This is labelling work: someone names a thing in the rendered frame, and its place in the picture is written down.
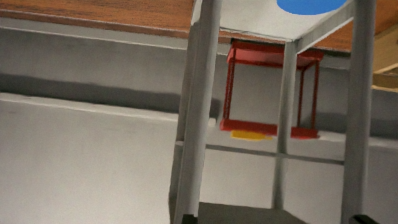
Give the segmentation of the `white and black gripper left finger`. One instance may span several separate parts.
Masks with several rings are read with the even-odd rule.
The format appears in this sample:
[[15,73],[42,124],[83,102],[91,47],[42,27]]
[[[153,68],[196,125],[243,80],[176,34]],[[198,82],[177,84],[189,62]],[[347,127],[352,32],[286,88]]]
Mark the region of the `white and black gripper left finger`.
[[194,214],[183,214],[181,224],[198,224],[198,217],[194,217]]

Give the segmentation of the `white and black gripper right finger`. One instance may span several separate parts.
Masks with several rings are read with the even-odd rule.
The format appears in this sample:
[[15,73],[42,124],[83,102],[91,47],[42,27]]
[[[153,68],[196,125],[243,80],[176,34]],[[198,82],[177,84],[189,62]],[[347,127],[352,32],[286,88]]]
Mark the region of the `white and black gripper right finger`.
[[365,214],[353,214],[349,218],[349,224],[379,224],[369,216]]

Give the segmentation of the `small wooden crate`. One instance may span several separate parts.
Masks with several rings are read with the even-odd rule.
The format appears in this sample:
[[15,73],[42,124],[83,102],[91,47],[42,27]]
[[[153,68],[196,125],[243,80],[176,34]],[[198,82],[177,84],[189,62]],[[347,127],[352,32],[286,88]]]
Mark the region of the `small wooden crate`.
[[374,70],[385,88],[398,90],[398,22],[375,35]]

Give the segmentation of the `white shelving unit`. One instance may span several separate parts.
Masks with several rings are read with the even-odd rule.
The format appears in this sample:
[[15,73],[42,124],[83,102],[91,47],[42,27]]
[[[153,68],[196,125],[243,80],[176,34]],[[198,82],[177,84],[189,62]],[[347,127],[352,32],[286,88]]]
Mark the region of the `white shelving unit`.
[[[289,158],[344,164],[341,224],[366,215],[377,0],[346,0],[317,15],[276,0],[194,0],[170,192],[171,224],[311,224],[285,209]],[[354,18],[345,160],[290,153],[297,57]],[[207,144],[219,29],[286,40],[277,150]],[[275,156],[272,206],[200,201],[206,149]]]

